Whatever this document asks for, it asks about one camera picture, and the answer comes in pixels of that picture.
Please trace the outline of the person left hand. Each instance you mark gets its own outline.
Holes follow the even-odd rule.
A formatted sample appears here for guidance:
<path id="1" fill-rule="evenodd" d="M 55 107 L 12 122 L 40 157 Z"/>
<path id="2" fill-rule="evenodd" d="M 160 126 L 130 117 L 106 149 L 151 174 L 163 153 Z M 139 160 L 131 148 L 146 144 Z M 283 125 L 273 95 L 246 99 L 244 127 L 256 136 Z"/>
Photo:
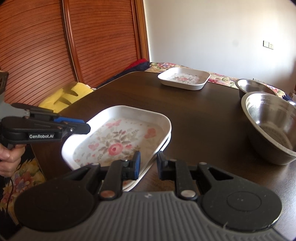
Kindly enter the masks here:
<path id="1" fill-rule="evenodd" d="M 0 149 L 0 175 L 11 177 L 18 167 L 21 157 L 25 152 L 25 145 L 16 145 L 9 150 L 1 144 Z"/>

